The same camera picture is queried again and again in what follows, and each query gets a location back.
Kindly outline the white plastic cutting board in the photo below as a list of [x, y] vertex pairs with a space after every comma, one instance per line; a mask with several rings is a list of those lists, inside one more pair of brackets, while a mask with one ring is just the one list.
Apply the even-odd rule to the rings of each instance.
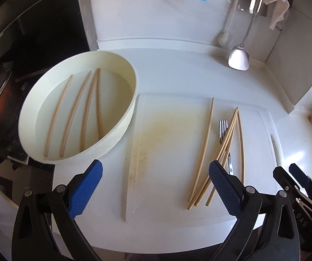
[[[187, 210], [207, 131], [211, 99], [143, 94], [138, 99], [130, 157], [126, 221], [132, 225], [192, 228], [231, 220], [220, 197]], [[219, 147], [219, 121], [229, 120], [235, 109], [244, 135], [245, 185], [275, 194], [273, 179], [279, 137], [268, 110], [216, 99], [199, 187]], [[240, 135], [231, 143], [234, 174], [241, 179]]]

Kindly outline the wooden chopstick pair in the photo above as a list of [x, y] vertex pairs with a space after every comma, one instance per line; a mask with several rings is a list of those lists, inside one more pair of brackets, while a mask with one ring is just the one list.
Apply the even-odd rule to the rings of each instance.
[[225, 173], [225, 165], [227, 162], [229, 151], [230, 151], [230, 143], [227, 143], [225, 146], [225, 149], [222, 152], [223, 153], [222, 157], [219, 158], [218, 161], [214, 161], [212, 165], [214, 169], [210, 173], [210, 175], [212, 175], [211, 179], [212, 179], [213, 187], [205, 203], [206, 206], [209, 206], [212, 203], [215, 192], [218, 191], [218, 193], [221, 193], [225, 187], [226, 175], [224, 173]]
[[241, 151], [241, 182], [245, 184], [245, 153], [244, 153], [244, 135], [243, 135], [243, 125], [241, 122], [240, 112], [237, 113], [237, 120], [239, 125], [239, 135], [240, 135], [240, 151]]

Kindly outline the white hanging rag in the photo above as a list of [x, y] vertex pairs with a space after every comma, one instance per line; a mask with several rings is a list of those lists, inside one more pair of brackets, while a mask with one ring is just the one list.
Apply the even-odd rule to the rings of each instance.
[[276, 25], [284, 20], [284, 15], [290, 8], [290, 3], [288, 0], [263, 0], [263, 3], [265, 5], [274, 3], [272, 19], [269, 25], [269, 28], [274, 30]]

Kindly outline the white round basin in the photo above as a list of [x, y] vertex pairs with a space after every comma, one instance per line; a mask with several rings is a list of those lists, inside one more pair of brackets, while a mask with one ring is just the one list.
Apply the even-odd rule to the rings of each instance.
[[[97, 68], [100, 77], [100, 110], [103, 136], [98, 140], [96, 83], [87, 120], [85, 150], [80, 134], [90, 84]], [[59, 151], [67, 120], [87, 74], [89, 81], [80, 99], [67, 139], [65, 154]], [[58, 164], [92, 154], [100, 158], [123, 137], [132, 119], [138, 95], [138, 73], [122, 56], [90, 51], [69, 57], [48, 70], [32, 87], [23, 103], [18, 135], [22, 148], [35, 161]]]

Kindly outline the black metal fork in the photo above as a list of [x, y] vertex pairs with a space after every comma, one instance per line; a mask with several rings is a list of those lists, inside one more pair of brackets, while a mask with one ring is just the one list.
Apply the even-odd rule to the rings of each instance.
[[[220, 130], [219, 130], [219, 141], [220, 141], [220, 144], [224, 140], [224, 137], [225, 137], [225, 134], [226, 134], [226, 130], [228, 129], [228, 127], [229, 127], [229, 124], [228, 124], [227, 120], [220, 120], [219, 121], [219, 128], [220, 128]], [[230, 155], [230, 153], [228, 154], [227, 165], [228, 165], [229, 174], [233, 175], [234, 172], [233, 172], [233, 165], [232, 165], [232, 162], [231, 162], [231, 155]]]

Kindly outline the steel wok spatula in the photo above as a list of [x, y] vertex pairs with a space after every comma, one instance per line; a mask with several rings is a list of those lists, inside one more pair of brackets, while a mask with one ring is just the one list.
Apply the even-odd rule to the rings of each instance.
[[255, 0], [253, 16], [250, 20], [247, 31], [245, 32], [245, 36], [242, 42], [238, 45], [235, 45], [229, 54], [228, 65], [235, 70], [247, 71], [249, 69], [250, 56], [249, 56], [249, 52], [247, 51], [247, 48], [245, 47], [245, 43], [250, 34], [254, 20], [261, 9], [262, 3], [263, 3], [263, 0]]

